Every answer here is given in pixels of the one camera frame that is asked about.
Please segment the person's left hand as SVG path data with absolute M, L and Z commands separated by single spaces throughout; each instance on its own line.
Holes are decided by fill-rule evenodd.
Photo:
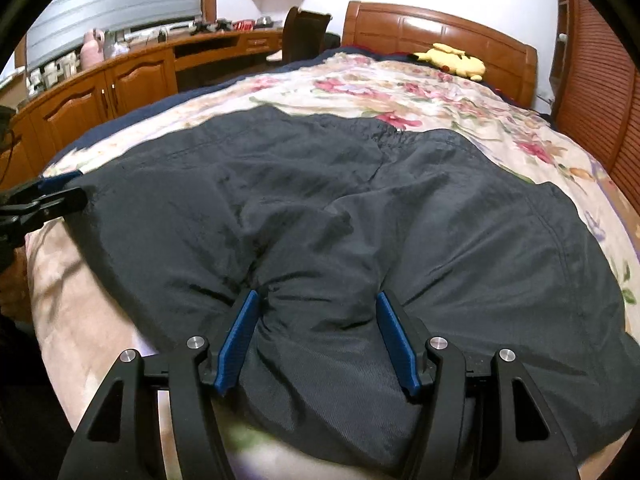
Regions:
M 14 250 L 14 259 L 1 273 L 1 313 L 16 322 L 32 324 L 27 260 L 24 248 Z

